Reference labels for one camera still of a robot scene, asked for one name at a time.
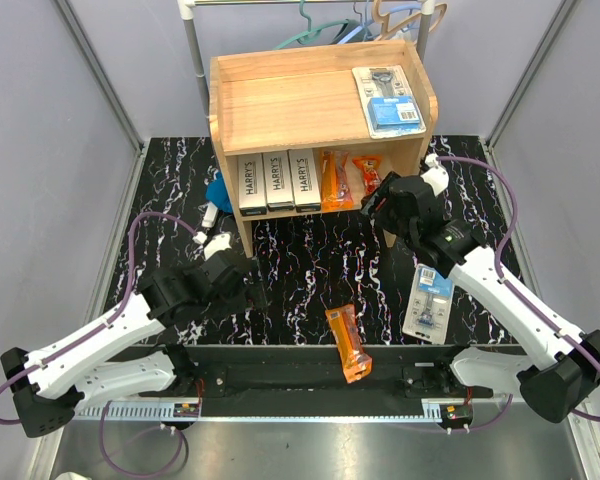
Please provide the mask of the white Harry's box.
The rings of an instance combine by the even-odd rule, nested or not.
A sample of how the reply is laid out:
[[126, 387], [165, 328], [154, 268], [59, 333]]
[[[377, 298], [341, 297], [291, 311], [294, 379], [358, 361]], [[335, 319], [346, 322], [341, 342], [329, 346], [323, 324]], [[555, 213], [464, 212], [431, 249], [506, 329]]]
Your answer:
[[262, 154], [267, 207], [271, 211], [295, 208], [291, 171], [286, 151]]
[[296, 211], [321, 210], [319, 176], [312, 149], [288, 151]]
[[260, 153], [238, 157], [238, 205], [243, 216], [267, 213], [263, 159]]

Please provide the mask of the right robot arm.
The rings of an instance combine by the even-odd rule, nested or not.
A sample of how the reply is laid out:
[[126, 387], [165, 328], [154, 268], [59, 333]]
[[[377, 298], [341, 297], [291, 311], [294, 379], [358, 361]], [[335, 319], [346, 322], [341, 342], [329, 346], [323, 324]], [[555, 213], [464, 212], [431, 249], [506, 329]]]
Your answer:
[[475, 298], [525, 354], [463, 348], [434, 371], [435, 387], [450, 397], [474, 386], [519, 394], [541, 418], [560, 423], [600, 385], [600, 330], [586, 333], [562, 318], [502, 266], [480, 232], [445, 219], [439, 197], [447, 186], [432, 172], [391, 172], [363, 198], [361, 212]]

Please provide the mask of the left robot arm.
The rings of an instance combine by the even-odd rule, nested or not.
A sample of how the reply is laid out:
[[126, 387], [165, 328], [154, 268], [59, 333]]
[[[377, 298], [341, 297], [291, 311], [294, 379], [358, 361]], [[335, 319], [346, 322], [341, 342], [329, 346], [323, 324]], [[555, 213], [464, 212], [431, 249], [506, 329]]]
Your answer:
[[183, 347], [163, 346], [116, 362], [128, 347], [198, 316], [224, 319], [267, 305], [256, 260], [221, 250], [190, 265], [159, 268], [140, 279], [128, 301], [39, 350], [12, 348], [0, 361], [29, 438], [48, 435], [92, 406], [148, 394], [183, 396], [196, 367]]

